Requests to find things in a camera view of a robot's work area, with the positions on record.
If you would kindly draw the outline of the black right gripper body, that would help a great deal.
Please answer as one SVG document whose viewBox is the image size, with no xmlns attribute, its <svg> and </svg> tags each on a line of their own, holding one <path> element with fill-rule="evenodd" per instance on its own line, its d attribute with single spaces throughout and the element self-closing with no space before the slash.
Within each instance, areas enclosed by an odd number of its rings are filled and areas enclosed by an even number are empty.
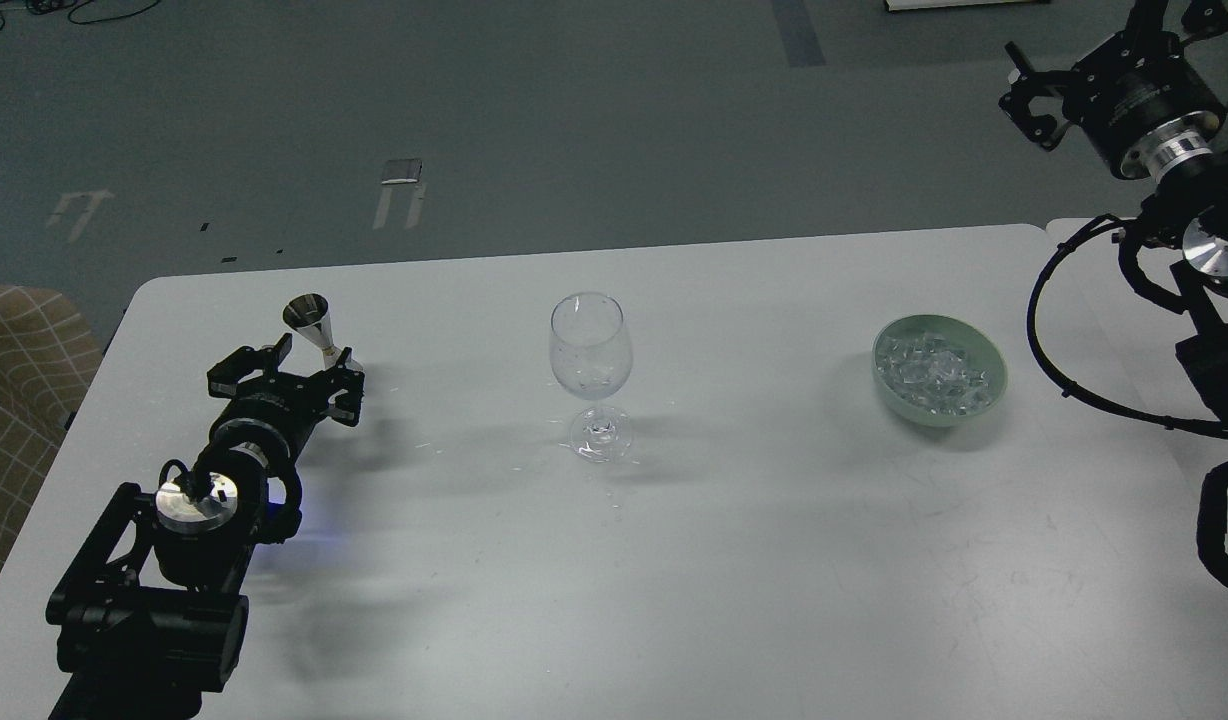
<svg viewBox="0 0 1228 720">
<path fill-rule="evenodd" d="M 1153 147 L 1178 133 L 1212 140 L 1226 123 L 1226 106 L 1184 55 L 1175 32 L 1127 29 L 1109 36 L 1072 68 L 1068 119 L 1125 181 L 1158 174 Z"/>
</svg>

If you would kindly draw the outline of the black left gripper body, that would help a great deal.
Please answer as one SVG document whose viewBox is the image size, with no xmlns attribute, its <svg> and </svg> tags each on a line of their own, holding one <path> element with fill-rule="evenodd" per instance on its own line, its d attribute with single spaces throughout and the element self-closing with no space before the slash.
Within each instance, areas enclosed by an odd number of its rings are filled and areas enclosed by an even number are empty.
<svg viewBox="0 0 1228 720">
<path fill-rule="evenodd" d="M 259 448 L 266 469 L 293 468 L 336 391 L 330 370 L 262 374 L 249 381 L 236 374 L 210 372 L 208 392 L 225 398 L 227 405 L 212 421 L 206 455 L 249 444 Z"/>
</svg>

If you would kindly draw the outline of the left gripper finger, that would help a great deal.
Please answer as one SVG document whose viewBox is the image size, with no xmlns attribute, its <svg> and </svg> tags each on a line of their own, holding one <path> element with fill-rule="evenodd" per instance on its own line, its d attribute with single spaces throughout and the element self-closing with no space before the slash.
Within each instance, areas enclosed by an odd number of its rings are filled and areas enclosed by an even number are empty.
<svg viewBox="0 0 1228 720">
<path fill-rule="evenodd" d="M 344 428 L 359 428 L 363 407 L 363 366 L 355 361 L 352 346 L 345 346 L 330 369 L 309 377 L 312 413 Z"/>
<path fill-rule="evenodd" d="M 293 334 L 284 333 L 274 345 L 238 346 L 208 369 L 208 394 L 212 398 L 235 398 L 242 385 L 257 374 L 258 378 L 275 381 L 280 366 L 291 350 Z"/>
</svg>

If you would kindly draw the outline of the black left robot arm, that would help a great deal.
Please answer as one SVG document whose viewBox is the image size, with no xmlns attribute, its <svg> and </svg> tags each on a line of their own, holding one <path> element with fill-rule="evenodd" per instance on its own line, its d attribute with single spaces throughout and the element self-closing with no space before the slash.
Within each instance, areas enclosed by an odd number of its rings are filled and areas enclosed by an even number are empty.
<svg viewBox="0 0 1228 720">
<path fill-rule="evenodd" d="M 235 673 L 253 553 L 302 521 L 298 456 L 321 421 L 355 428 L 362 413 L 352 350 L 289 374 L 291 342 L 212 365 L 208 393 L 225 407 L 192 464 L 167 460 L 152 491 L 115 488 L 45 605 L 69 676 L 52 719 L 193 719 Z"/>
</svg>

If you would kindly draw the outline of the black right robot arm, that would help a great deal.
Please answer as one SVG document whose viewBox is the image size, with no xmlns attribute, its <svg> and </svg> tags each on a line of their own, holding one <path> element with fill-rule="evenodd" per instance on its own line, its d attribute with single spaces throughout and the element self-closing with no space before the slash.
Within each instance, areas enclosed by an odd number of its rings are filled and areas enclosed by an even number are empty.
<svg viewBox="0 0 1228 720">
<path fill-rule="evenodd" d="M 1228 441 L 1228 322 L 1213 297 L 1228 300 L 1228 149 L 1212 143 L 1228 111 L 1185 57 L 1189 45 L 1228 32 L 1222 1 L 1191 1 L 1180 32 L 1164 27 L 1167 2 L 1136 1 L 1122 29 L 1067 69 L 1039 70 L 1016 42 L 1001 111 L 1044 151 L 1071 127 L 1086 133 L 1113 177 L 1148 178 L 1152 195 L 1136 217 L 1099 215 L 1059 243 L 1027 301 L 1027 343 L 1043 374 L 1066 398 L 1114 417 Z M 1184 419 L 1117 404 L 1079 386 L 1050 360 L 1038 334 L 1043 290 L 1059 264 L 1103 233 L 1136 295 L 1191 319 L 1194 334 L 1175 356 L 1210 419 Z"/>
</svg>

